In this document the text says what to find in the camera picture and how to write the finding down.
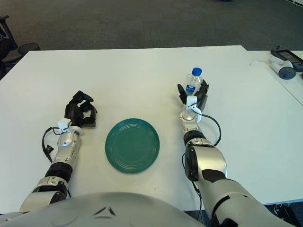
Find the white table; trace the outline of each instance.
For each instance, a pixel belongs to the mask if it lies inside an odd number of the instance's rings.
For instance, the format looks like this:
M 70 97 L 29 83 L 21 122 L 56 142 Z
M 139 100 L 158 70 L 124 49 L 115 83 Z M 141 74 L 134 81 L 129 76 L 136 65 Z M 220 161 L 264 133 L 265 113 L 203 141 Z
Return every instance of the white table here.
M 303 51 L 293 51 L 298 57 L 303 59 Z M 253 61 L 254 59 L 259 59 L 262 61 L 268 61 L 271 57 L 270 51 L 249 51 L 249 60 Z M 282 79 L 278 76 L 278 74 L 273 71 L 269 64 L 256 62 L 253 67 L 256 65 L 261 65 L 266 68 L 270 74 L 288 90 L 297 100 L 303 105 L 303 79 L 302 73 L 297 72 L 296 76 L 290 80 Z
M 205 114 L 221 125 L 228 177 L 262 203 L 303 198 L 303 106 L 263 67 L 249 67 L 247 57 L 241 46 L 30 52 L 0 82 L 0 212 L 18 211 L 46 173 L 42 135 L 78 90 L 95 99 L 98 117 L 95 129 L 83 129 L 72 196 L 137 192 L 197 210 L 181 164 L 177 90 L 193 67 L 210 83 Z M 105 155 L 108 132 L 127 118 L 148 121 L 160 138 L 157 160 L 137 175 L 116 171 Z M 200 126 L 215 142 L 216 125 L 203 119 Z M 56 148 L 57 139 L 50 134 L 45 142 Z

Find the green plate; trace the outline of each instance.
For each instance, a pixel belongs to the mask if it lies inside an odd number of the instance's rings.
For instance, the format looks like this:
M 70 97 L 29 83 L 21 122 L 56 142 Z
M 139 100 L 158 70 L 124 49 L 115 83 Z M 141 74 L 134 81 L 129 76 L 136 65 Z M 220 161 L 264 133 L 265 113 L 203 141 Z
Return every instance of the green plate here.
M 156 130 L 146 121 L 131 118 L 116 124 L 105 142 L 110 164 L 125 174 L 137 174 L 150 167 L 160 149 Z

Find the wire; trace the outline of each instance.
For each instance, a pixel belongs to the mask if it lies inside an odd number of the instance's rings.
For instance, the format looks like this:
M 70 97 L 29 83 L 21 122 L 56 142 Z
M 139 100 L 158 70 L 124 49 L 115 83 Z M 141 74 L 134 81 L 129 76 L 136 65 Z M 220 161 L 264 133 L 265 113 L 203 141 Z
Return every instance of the wire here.
M 211 116 L 209 116 L 209 115 L 200 114 L 200 113 L 194 111 L 193 109 L 191 109 L 191 110 L 192 110 L 194 113 L 196 113 L 196 114 L 198 114 L 198 115 L 201 115 L 201 116 L 203 116 L 203 117 L 207 117 L 207 118 L 213 120 L 213 121 L 216 123 L 216 125 L 217 125 L 218 128 L 219 128 L 219 138 L 218 138 L 217 142 L 214 143 L 214 146 L 217 146 L 217 145 L 219 144 L 220 140 L 221 140 L 221 135 L 222 135 L 222 133 L 221 133 L 221 127 L 220 127 L 218 121 L 217 121 L 215 118 L 213 118 L 213 117 L 211 117 Z
M 185 153 L 182 155 L 181 160 L 182 160 L 183 168 L 184 168 L 184 170 L 185 170 L 185 166 L 184 166 L 184 162 L 183 162 L 183 157 L 184 157 L 184 156 L 185 156 Z M 197 186 L 195 185 L 195 183 L 194 183 L 193 181 L 191 181 L 191 183 L 193 184 L 193 187 L 194 187 L 194 189 L 195 189 L 195 191 L 196 191 L 196 193 L 197 193 L 197 195 L 199 196 L 199 199 L 200 199 L 200 209 L 199 209 L 199 213 L 198 213 L 198 216 L 197 216 L 197 221 L 198 221 L 198 220 L 199 220 L 199 216 L 200 216 L 200 214 L 201 214 L 202 197 L 201 197 L 201 192 L 200 192 L 200 190 L 197 188 Z

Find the white cable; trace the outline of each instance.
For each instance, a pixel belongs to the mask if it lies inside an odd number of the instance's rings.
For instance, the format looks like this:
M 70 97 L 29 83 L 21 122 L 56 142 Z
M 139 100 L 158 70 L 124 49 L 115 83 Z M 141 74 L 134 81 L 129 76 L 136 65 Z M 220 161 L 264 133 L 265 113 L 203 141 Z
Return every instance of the white cable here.
M 269 64 L 268 61 L 262 61 L 262 60 L 260 60 L 260 59 L 257 58 L 257 59 L 253 60 L 253 61 L 250 63 L 250 66 L 252 67 L 257 61 L 263 62 L 263 63 L 266 63 L 266 64 Z

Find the bottle label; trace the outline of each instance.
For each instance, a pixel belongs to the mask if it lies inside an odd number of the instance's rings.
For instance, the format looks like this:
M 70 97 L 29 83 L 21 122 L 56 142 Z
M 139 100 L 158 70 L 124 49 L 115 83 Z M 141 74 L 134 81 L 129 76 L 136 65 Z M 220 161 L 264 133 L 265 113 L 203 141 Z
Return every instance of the bottle label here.
M 190 85 L 187 85 L 186 86 L 186 93 L 188 93 L 188 95 L 192 95 L 194 90 L 195 90 L 196 87 L 194 86 L 190 86 Z

